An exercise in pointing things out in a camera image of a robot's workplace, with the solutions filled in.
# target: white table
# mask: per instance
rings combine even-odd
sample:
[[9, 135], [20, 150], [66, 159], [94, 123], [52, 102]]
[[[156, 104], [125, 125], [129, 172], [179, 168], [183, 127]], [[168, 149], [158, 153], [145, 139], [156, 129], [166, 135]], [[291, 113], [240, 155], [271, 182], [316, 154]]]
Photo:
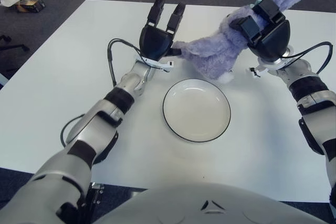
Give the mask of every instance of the white table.
[[[0, 91], [0, 166], [34, 173], [62, 149], [63, 125], [86, 112], [111, 89], [106, 48], [119, 37], [138, 45], [151, 4], [86, 0], [34, 53]], [[174, 5], [166, 5], [165, 27]], [[176, 40], [193, 40], [215, 31], [235, 7], [187, 6]], [[318, 42], [336, 43], [336, 14], [285, 12], [295, 52]], [[328, 49], [306, 56], [316, 71]], [[134, 52], [113, 48], [117, 79], [133, 65]], [[248, 50], [235, 65], [235, 79], [219, 87], [232, 119], [218, 139], [184, 141], [166, 126], [162, 101], [174, 83], [200, 78], [191, 65], [175, 60], [171, 73], [157, 72], [119, 127], [120, 138], [108, 158], [94, 166], [98, 183], [152, 188], [190, 181], [246, 188], [276, 200], [328, 202], [330, 185], [324, 157], [304, 139], [296, 102], [285, 84], [270, 74], [253, 79], [257, 65]], [[336, 90], [336, 58], [321, 73]]]

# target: fluffy fur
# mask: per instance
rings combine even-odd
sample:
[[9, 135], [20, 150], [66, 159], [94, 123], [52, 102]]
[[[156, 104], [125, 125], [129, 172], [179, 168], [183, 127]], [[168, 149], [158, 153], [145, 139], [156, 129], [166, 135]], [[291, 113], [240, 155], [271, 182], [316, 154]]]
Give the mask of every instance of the fluffy fur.
[[[300, 0], [273, 1], [284, 11]], [[265, 20], [253, 12], [251, 6], [246, 5], [224, 18], [214, 35], [191, 42], [177, 41], [173, 47], [180, 48], [182, 54], [179, 57], [190, 61], [205, 77], [229, 82], [233, 78], [232, 67], [238, 55], [247, 48], [247, 40], [230, 28], [229, 24], [236, 18], [248, 15], [252, 16], [260, 29], [267, 25]]]

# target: chair leg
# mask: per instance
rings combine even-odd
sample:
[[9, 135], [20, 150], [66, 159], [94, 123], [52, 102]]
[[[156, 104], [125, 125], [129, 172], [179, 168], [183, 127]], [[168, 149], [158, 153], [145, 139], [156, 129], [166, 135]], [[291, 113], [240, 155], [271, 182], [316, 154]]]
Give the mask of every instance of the chair leg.
[[9, 49], [18, 48], [18, 47], [21, 47], [24, 52], [27, 52], [30, 50], [29, 47], [25, 46], [24, 44], [20, 44], [20, 45], [12, 45], [12, 46], [1, 46], [0, 51], [9, 50]]
[[6, 41], [6, 42], [10, 42], [12, 39], [10, 38], [10, 36], [6, 36], [6, 35], [1, 35], [0, 36], [0, 40], [1, 39], [4, 39], [4, 41]]

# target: small box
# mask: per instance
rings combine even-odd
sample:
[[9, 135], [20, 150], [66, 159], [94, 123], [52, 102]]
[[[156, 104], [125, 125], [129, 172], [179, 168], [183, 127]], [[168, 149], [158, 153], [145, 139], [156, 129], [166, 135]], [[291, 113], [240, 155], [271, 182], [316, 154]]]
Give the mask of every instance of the small box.
[[38, 13], [46, 7], [42, 0], [20, 0], [15, 3], [15, 6], [21, 13]]

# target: black joint band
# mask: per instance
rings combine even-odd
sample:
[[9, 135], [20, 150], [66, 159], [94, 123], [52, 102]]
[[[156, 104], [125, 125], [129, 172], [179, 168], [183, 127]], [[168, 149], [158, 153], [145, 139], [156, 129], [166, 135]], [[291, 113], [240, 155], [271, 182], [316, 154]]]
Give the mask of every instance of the black joint band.
[[328, 108], [328, 107], [332, 107], [334, 106], [334, 103], [332, 101], [323, 101], [323, 102], [319, 102], [317, 104], [314, 104], [308, 108], [305, 108], [302, 106], [302, 104], [300, 104], [298, 106], [298, 109], [301, 113], [301, 115], [307, 115], [307, 114], [310, 114], [310, 113], [313, 113], [315, 111], [319, 111], [319, 110], [323, 110], [325, 108]]
[[77, 140], [76, 143], [68, 151], [69, 155], [74, 155], [85, 161], [90, 169], [92, 168], [93, 159], [96, 156], [96, 151], [87, 143]]
[[66, 182], [68, 182], [68, 183], [70, 183], [70, 184], [72, 184], [74, 187], [77, 188], [77, 190], [78, 190], [81, 194], [83, 194], [83, 190], [82, 190], [82, 188], [80, 188], [80, 186], [79, 186], [75, 181], [73, 181], [71, 178], [68, 178], [68, 177], [66, 177], [66, 176], [63, 176], [63, 177], [62, 177], [62, 180], [66, 181]]
[[121, 122], [122, 122], [121, 118], [116, 121], [112, 117], [110, 117], [109, 114], [107, 114], [104, 111], [99, 111], [97, 113], [97, 116], [99, 116], [100, 118], [102, 118], [104, 121], [108, 122], [111, 126], [113, 126], [115, 128], [118, 127], [121, 124]]
[[124, 114], [126, 114], [126, 112], [132, 107], [134, 103], [133, 96], [131, 96], [128, 92], [118, 87], [115, 87], [110, 93], [106, 95], [104, 99], [113, 103]]
[[323, 90], [328, 90], [328, 87], [318, 76], [303, 77], [289, 86], [289, 91], [297, 102], [309, 94]]
[[336, 138], [325, 141], [323, 144], [329, 162], [336, 157]]
[[302, 133], [309, 145], [309, 147], [316, 153], [324, 155], [323, 150], [321, 149], [321, 147], [319, 146], [319, 144], [316, 142], [315, 138], [313, 137], [313, 135], [311, 134], [310, 130], [308, 129], [305, 121], [301, 118], [299, 120], [299, 125], [300, 128], [302, 130]]

